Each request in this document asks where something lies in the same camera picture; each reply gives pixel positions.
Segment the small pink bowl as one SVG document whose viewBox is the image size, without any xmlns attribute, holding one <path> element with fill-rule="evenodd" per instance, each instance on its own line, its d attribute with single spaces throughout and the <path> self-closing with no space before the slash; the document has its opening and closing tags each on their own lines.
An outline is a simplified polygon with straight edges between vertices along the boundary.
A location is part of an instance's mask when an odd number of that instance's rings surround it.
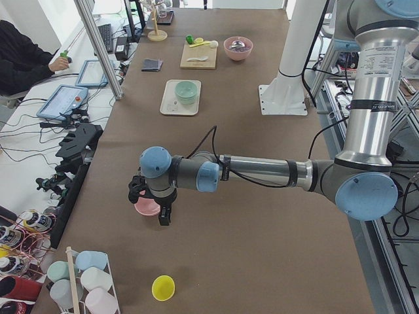
<svg viewBox="0 0 419 314">
<path fill-rule="evenodd" d="M 146 217 L 156 216 L 160 213 L 160 206 L 153 199 L 139 198 L 134 205 L 138 213 Z"/>
</svg>

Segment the white ceramic spoon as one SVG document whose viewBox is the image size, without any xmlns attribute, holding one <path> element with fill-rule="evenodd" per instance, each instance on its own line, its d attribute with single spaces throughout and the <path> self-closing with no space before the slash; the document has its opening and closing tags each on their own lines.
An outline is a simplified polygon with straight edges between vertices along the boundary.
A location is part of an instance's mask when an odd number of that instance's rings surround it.
<svg viewBox="0 0 419 314">
<path fill-rule="evenodd" d="M 207 61 L 208 59 L 209 59 L 209 56 L 193 57 L 193 58 L 187 58 L 187 62 L 194 62 L 194 61 L 203 62 L 203 61 Z"/>
</svg>

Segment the large pink ice bowl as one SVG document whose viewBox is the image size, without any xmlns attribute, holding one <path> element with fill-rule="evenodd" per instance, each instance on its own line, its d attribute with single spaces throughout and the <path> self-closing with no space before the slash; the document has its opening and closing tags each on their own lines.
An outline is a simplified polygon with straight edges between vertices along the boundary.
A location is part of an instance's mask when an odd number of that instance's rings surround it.
<svg viewBox="0 0 419 314">
<path fill-rule="evenodd" d="M 245 60 L 253 49 L 253 42 L 241 36 L 233 36 L 224 40 L 225 54 L 233 61 Z"/>
</svg>

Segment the cream rabbit tray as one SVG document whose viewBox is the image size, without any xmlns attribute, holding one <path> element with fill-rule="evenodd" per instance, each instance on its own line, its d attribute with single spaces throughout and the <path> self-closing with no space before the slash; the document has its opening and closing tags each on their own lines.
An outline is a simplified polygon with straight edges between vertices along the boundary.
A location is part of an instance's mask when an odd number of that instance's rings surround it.
<svg viewBox="0 0 419 314">
<path fill-rule="evenodd" d="M 167 81 L 160 105 L 160 112 L 162 114 L 174 116 L 194 116 L 198 113 L 201 82 L 199 80 L 189 80 L 197 85 L 198 95 L 196 101 L 192 105 L 183 105 L 178 102 L 175 96 L 175 86 L 181 81 L 183 80 L 171 79 Z"/>
</svg>

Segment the white cup rack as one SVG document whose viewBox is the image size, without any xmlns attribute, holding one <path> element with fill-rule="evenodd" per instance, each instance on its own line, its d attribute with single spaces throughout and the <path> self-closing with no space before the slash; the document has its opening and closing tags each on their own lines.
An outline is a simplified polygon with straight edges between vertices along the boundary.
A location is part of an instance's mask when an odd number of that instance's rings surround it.
<svg viewBox="0 0 419 314">
<path fill-rule="evenodd" d="M 60 313 L 120 313 L 109 256 L 65 250 L 66 259 L 47 270 L 49 296 Z"/>
</svg>

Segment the green stacked bowls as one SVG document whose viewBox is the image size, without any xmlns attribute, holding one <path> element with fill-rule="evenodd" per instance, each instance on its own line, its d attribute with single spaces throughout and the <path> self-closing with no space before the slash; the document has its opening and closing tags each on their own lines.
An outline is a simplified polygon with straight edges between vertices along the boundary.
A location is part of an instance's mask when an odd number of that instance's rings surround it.
<svg viewBox="0 0 419 314">
<path fill-rule="evenodd" d="M 197 95 L 197 85 L 192 81 L 183 80 L 175 86 L 176 99 L 183 105 L 192 105 L 196 101 Z"/>
</svg>

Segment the blue teach pendant near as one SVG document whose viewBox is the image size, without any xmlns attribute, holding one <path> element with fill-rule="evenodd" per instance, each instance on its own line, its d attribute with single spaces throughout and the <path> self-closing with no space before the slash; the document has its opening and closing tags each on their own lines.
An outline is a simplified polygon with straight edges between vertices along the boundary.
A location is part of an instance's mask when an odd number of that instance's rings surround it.
<svg viewBox="0 0 419 314">
<path fill-rule="evenodd" d="M 61 84 L 37 111 L 36 116 L 49 120 L 65 120 L 88 96 L 88 88 Z"/>
</svg>

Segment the blue teach pendant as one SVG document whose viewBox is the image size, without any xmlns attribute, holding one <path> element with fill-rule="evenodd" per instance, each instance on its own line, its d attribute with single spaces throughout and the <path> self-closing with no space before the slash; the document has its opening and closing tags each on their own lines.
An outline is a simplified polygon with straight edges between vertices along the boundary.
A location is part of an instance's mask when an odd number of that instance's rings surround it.
<svg viewBox="0 0 419 314">
<path fill-rule="evenodd" d="M 85 60 L 76 79 L 75 86 L 85 88 L 101 88 L 108 83 L 98 60 Z"/>
<path fill-rule="evenodd" d="M 61 84 L 37 111 L 36 116 L 49 120 L 65 120 L 88 96 L 88 88 Z"/>
</svg>

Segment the blue teach pendant far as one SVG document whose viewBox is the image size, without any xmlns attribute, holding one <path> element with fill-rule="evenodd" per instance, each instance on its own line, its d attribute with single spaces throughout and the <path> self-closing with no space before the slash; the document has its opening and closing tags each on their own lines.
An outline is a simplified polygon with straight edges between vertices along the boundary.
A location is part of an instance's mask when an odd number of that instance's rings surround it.
<svg viewBox="0 0 419 314">
<path fill-rule="evenodd" d="M 101 88 L 108 83 L 98 60 L 85 60 L 76 79 L 75 86 L 85 88 Z"/>
</svg>

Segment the grey folded cloth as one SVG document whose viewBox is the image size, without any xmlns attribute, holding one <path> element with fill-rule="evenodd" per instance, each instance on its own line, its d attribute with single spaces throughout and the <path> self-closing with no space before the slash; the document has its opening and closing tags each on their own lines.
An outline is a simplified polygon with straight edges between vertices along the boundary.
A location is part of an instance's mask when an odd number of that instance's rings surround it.
<svg viewBox="0 0 419 314">
<path fill-rule="evenodd" d="M 163 61 L 161 59 L 144 59 L 141 70 L 143 72 L 159 72 L 161 70 Z"/>
</svg>

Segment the wooden cutting board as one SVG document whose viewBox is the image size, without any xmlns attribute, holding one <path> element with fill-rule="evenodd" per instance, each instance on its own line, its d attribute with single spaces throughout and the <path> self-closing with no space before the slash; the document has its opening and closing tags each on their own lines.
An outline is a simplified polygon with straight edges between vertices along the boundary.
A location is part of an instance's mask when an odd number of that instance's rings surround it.
<svg viewBox="0 0 419 314">
<path fill-rule="evenodd" d="M 207 61 L 203 62 L 187 62 L 187 58 L 209 56 Z M 184 44 L 183 53 L 181 56 L 181 69 L 216 69 L 217 63 L 217 48 L 210 48 L 209 45 L 198 46 L 196 48 L 189 48 L 187 43 Z"/>
</svg>

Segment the wooden mug tree stand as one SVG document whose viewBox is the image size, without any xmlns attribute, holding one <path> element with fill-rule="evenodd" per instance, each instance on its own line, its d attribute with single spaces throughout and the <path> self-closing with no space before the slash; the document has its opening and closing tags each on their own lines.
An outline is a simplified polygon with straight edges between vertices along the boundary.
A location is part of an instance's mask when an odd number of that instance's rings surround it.
<svg viewBox="0 0 419 314">
<path fill-rule="evenodd" d="M 157 24 L 157 7 L 164 4 L 163 1 L 141 0 L 141 4 L 151 10 L 151 20 L 153 21 L 154 29 L 148 32 L 147 37 L 150 41 L 161 42 L 166 40 L 168 34 L 158 28 Z"/>
</svg>

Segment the lemon slices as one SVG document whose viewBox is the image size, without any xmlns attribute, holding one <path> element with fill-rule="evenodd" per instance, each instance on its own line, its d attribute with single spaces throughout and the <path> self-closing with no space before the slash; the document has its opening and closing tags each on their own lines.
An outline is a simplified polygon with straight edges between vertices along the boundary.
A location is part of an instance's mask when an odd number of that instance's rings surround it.
<svg viewBox="0 0 419 314">
<path fill-rule="evenodd" d="M 194 40 L 194 43 L 195 44 L 200 44 L 200 43 L 203 43 L 204 42 L 204 39 L 203 38 L 201 38 L 201 37 L 198 37 L 198 38 L 196 38 L 195 40 Z"/>
</svg>

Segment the yellow plastic knife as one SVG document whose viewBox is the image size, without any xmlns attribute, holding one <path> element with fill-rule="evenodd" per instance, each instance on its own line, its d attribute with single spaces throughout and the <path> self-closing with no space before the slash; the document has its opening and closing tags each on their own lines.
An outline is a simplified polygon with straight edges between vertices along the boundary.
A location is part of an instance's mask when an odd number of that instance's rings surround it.
<svg viewBox="0 0 419 314">
<path fill-rule="evenodd" d="M 198 47 L 198 46 L 204 46 L 204 45 L 208 45 L 208 44 L 210 44 L 210 43 L 211 43 L 211 41 L 203 41 L 203 42 L 201 42 L 201 43 L 190 44 L 190 45 L 189 45 L 189 48 L 196 48 L 196 47 Z"/>
</svg>

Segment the black keyboard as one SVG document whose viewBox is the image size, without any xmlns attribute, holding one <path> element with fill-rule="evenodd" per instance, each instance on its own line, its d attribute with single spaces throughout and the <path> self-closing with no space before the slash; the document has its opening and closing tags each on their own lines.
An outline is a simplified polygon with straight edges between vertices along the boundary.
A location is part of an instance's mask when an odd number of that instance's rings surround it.
<svg viewBox="0 0 419 314">
<path fill-rule="evenodd" d="M 104 43 L 105 49 L 108 53 L 113 52 L 113 38 L 111 24 L 103 24 L 98 26 L 98 31 Z"/>
</svg>

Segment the white garlic bulb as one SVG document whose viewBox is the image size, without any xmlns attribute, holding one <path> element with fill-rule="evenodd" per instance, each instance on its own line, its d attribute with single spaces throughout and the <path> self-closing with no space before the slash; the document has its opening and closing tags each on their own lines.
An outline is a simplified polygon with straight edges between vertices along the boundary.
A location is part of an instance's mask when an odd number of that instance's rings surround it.
<svg viewBox="0 0 419 314">
<path fill-rule="evenodd" d="M 209 45 L 210 45 L 210 46 L 209 46 L 210 48 L 217 48 L 219 44 L 218 44 L 218 42 L 217 42 L 217 41 L 211 41 L 211 42 L 209 43 Z"/>
</svg>

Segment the person in black sweater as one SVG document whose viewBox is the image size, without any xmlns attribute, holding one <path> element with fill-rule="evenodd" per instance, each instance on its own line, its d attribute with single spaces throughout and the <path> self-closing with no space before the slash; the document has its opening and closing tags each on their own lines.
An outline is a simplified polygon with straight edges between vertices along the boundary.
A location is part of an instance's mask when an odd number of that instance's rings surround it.
<svg viewBox="0 0 419 314">
<path fill-rule="evenodd" d="M 25 92 L 34 84 L 66 69 L 69 69 L 67 58 L 54 58 L 53 54 L 20 33 L 12 23 L 1 20 L 2 94 L 10 96 Z"/>
</svg>

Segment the metal scoop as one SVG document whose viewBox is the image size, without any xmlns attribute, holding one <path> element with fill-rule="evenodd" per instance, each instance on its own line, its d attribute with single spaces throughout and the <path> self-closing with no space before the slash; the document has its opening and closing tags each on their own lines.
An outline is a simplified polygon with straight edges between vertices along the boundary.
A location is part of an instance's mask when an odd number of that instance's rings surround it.
<svg viewBox="0 0 419 314">
<path fill-rule="evenodd" d="M 245 47 L 246 45 L 244 42 L 236 40 L 236 41 L 233 41 L 228 48 L 230 50 L 241 51 Z"/>
</svg>

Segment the aluminium frame post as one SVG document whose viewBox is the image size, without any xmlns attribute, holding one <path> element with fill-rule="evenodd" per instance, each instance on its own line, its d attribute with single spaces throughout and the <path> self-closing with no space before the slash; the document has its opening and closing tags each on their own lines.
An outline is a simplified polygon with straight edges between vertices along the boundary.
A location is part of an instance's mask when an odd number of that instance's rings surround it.
<svg viewBox="0 0 419 314">
<path fill-rule="evenodd" d="M 105 45 L 93 18 L 89 2 L 87 0 L 74 0 L 73 2 L 78 10 L 79 16 L 81 17 L 81 21 L 83 22 L 94 52 L 96 53 L 101 64 L 101 68 L 108 80 L 112 93 L 116 100 L 120 100 L 123 97 L 123 91 L 120 87 L 115 70 L 111 65 L 111 60 L 108 57 Z"/>
</svg>

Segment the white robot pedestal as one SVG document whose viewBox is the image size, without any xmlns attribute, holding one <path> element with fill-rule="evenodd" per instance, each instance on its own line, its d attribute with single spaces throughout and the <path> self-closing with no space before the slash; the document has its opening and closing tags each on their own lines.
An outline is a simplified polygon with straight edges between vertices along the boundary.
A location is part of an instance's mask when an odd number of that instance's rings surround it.
<svg viewBox="0 0 419 314">
<path fill-rule="evenodd" d="M 263 115 L 308 114 L 302 76 L 328 5 L 326 0 L 296 2 L 278 74 L 270 84 L 259 86 L 259 102 Z"/>
</svg>

